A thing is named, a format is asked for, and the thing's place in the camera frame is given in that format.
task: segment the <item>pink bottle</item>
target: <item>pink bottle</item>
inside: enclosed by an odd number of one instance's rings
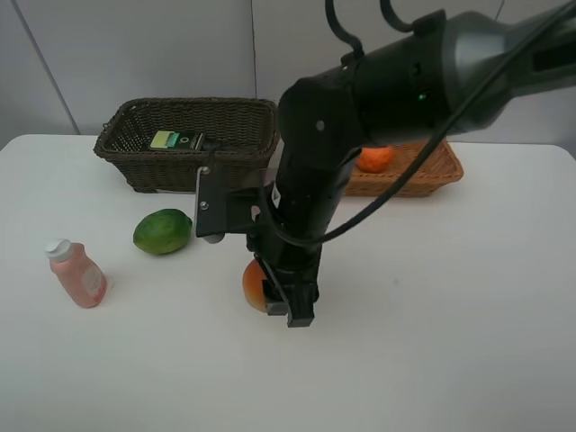
[[[78,306],[93,308],[106,293],[106,278],[84,251],[84,245],[60,239],[45,249],[52,273]]]

